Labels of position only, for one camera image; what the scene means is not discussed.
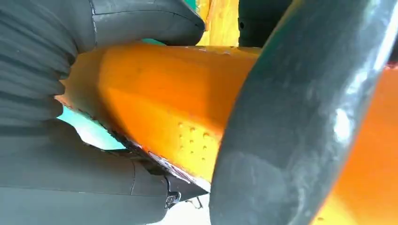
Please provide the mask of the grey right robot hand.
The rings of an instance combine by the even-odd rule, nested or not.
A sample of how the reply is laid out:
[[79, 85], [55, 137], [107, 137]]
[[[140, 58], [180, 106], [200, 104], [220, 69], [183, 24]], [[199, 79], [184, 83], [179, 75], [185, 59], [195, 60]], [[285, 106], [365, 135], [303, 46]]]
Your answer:
[[[146, 225], [170, 182], [59, 119], [79, 54], [150, 38], [197, 44], [183, 0], [0, 3], [0, 222]], [[307, 225], [352, 151], [398, 34], [395, 0], [292, 0], [240, 90], [217, 155], [214, 225]]]

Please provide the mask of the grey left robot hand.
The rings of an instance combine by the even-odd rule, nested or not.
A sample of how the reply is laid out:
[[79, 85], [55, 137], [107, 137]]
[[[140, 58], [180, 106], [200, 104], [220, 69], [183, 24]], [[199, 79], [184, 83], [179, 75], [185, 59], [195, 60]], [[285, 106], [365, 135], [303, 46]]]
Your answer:
[[240, 0], [238, 46], [263, 47], [291, 3], [292, 0]]

